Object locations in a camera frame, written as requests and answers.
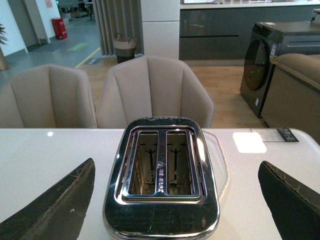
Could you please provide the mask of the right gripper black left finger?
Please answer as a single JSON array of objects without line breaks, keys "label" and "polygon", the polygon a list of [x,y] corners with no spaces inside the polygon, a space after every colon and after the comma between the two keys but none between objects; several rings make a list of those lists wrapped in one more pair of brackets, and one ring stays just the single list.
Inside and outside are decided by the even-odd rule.
[{"label": "right gripper black left finger", "polygon": [[95,162],[88,158],[59,182],[0,224],[2,240],[76,240],[95,183]]}]

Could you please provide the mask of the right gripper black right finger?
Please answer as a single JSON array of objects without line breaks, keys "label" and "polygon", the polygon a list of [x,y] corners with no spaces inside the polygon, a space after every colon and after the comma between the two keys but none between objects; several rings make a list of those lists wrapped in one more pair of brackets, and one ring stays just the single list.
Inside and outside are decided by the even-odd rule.
[{"label": "right gripper black right finger", "polygon": [[320,194],[263,161],[258,180],[264,200],[283,240],[320,238]]}]

